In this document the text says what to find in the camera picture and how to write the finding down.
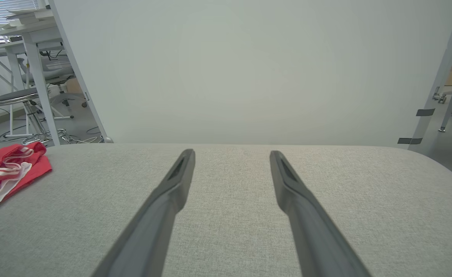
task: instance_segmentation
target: red cloth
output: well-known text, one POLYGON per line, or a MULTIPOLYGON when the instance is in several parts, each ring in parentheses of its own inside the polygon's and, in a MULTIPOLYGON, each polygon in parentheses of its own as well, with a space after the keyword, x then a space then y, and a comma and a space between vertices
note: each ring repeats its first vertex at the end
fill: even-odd
POLYGON ((4 197, 3 201, 30 185, 34 179, 52 171, 52 166, 50 165, 48 158, 45 156, 46 151, 47 149, 40 142, 34 142, 26 146, 15 144, 10 147, 0 149, 0 183, 4 179, 11 179, 12 176, 16 174, 16 164, 19 165, 22 162, 32 164, 29 172, 4 197))

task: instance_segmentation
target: black stool seat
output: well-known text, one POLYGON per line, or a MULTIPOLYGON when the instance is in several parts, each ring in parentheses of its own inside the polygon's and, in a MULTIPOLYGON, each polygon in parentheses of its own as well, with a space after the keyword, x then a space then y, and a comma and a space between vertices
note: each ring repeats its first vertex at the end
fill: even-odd
POLYGON ((36 88, 23 89, 0 96, 0 106, 11 105, 38 98, 36 88))

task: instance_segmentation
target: stool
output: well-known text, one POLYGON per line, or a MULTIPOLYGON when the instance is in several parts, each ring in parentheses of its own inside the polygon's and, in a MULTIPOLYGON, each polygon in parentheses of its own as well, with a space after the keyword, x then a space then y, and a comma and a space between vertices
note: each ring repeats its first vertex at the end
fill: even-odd
MULTIPOLYGON (((43 127, 40 119, 31 109, 29 101, 35 98, 38 98, 38 92, 36 88, 19 90, 0 96, 0 107, 22 102, 26 111, 26 115, 28 116, 31 125, 35 129, 34 135, 24 139, 22 141, 22 145, 28 145, 33 142, 41 142, 42 144, 44 144, 45 142, 52 140, 50 131, 45 131, 45 128, 43 127)), ((57 136, 65 140, 67 143, 69 143, 69 141, 71 140, 67 135, 66 130, 63 128, 57 129, 57 136)))

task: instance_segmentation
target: white wall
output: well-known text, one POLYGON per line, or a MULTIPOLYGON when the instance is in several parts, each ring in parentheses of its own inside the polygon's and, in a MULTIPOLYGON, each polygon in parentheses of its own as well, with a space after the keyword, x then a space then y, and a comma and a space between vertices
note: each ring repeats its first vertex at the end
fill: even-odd
POLYGON ((397 147, 452 31, 452 0, 50 2, 115 142, 397 147))

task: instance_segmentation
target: gray cushion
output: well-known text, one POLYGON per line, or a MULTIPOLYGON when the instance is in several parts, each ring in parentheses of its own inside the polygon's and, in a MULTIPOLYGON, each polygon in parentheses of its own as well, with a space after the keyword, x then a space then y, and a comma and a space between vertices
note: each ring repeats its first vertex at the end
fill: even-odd
POLYGON ((38 97, 36 88, 23 89, 0 96, 0 105, 9 105, 14 102, 22 102, 38 97))
POLYGON ((297 276, 269 152, 282 151, 374 276, 452 276, 452 172, 386 147, 91 144, 0 206, 0 276, 85 277, 179 153, 196 150, 163 276, 297 276))

